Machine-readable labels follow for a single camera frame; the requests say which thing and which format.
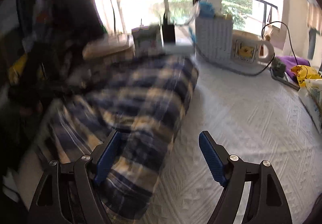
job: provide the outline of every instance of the dark green object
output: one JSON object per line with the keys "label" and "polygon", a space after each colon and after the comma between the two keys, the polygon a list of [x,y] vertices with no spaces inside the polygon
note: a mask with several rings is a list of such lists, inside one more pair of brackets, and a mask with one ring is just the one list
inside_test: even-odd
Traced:
{"label": "dark green object", "polygon": [[283,78],[286,65],[279,58],[274,58],[272,61],[271,70],[273,71],[274,76]]}

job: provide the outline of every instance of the plaid shirt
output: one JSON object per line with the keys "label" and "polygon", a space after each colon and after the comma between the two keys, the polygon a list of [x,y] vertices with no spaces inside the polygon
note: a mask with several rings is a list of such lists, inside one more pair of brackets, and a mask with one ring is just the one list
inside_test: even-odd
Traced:
{"label": "plaid shirt", "polygon": [[197,78],[191,60],[182,56],[97,68],[92,76],[97,89],[58,109],[42,154],[47,160],[76,161],[113,128],[128,132],[122,133],[114,164],[98,190],[112,222],[133,223],[147,210]]}

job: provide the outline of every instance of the mug handle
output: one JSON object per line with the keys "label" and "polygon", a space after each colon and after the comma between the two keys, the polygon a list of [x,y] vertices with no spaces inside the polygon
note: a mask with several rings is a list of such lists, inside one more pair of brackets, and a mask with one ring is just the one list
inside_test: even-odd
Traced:
{"label": "mug handle", "polygon": [[260,41],[260,43],[267,46],[268,54],[266,56],[263,56],[263,57],[258,56],[258,61],[268,63],[268,62],[270,62],[272,60],[272,58],[274,56],[274,47],[270,42],[265,41],[265,40]]}

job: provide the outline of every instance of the purple cloth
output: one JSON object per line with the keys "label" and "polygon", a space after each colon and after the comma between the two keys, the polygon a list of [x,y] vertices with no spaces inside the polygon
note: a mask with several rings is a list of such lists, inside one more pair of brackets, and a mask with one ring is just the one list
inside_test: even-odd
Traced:
{"label": "purple cloth", "polygon": [[[294,82],[297,82],[296,75],[291,71],[291,68],[297,66],[294,56],[282,56],[277,57],[286,65],[286,73],[291,77]],[[311,66],[307,59],[297,57],[297,62],[299,65]]]}

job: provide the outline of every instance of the power cord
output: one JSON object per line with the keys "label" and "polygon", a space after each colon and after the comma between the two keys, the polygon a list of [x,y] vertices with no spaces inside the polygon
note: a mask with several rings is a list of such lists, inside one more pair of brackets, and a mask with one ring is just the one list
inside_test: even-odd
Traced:
{"label": "power cord", "polygon": [[[288,27],[284,22],[281,22],[281,21],[273,21],[273,22],[271,22],[271,23],[266,24],[266,25],[262,28],[261,36],[262,36],[262,38],[264,38],[263,31],[265,30],[265,28],[266,28],[267,26],[269,26],[269,25],[271,25],[271,24],[273,24],[273,23],[277,23],[277,22],[278,22],[278,23],[282,23],[282,24],[284,24],[284,25],[286,26],[286,28],[287,28],[287,31],[288,31],[288,34],[289,34],[289,42],[290,42],[290,45],[291,45],[292,53],[293,53],[293,55],[294,55],[294,58],[295,58],[296,64],[298,65],[298,62],[297,62],[297,59],[296,59],[296,56],[295,56],[295,53],[294,53],[294,50],[293,50],[293,47],[292,47],[291,35],[290,35],[290,33],[289,33],[289,27]],[[186,33],[186,36],[187,36],[187,37],[190,37],[190,35],[187,35],[187,32],[186,32],[185,30],[181,30],[181,31],[184,31],[184,33]],[[250,74],[250,73],[244,73],[244,72],[241,72],[241,71],[235,70],[235,69],[233,69],[233,68],[229,68],[229,67],[227,67],[227,66],[221,65],[221,64],[216,63],[216,62],[209,61],[209,59],[208,59],[208,58],[207,58],[207,57],[206,57],[206,56],[201,52],[200,48],[198,47],[198,44],[197,44],[197,43],[194,43],[194,45],[195,45],[195,47],[196,47],[197,52],[201,55],[201,57],[202,57],[206,62],[208,62],[208,63],[210,63],[210,64],[213,64],[213,65],[215,65],[215,66],[217,66],[217,67],[219,67],[219,68],[227,69],[227,70],[232,71],[232,72],[234,72],[234,73],[238,73],[238,74],[241,74],[241,75],[244,75],[244,76],[250,76],[250,77],[255,77],[255,76],[258,76],[258,75],[260,75],[261,73],[263,73],[263,71],[264,71],[264,70],[266,70],[266,69],[269,67],[269,65],[272,63],[272,61],[273,61],[273,60],[274,60],[274,58],[275,58],[275,53],[274,53],[274,55],[273,55],[273,57],[272,57],[271,61],[270,61],[270,62],[265,66],[265,68],[263,68],[261,71],[259,71],[259,72],[257,72],[257,73]]]}

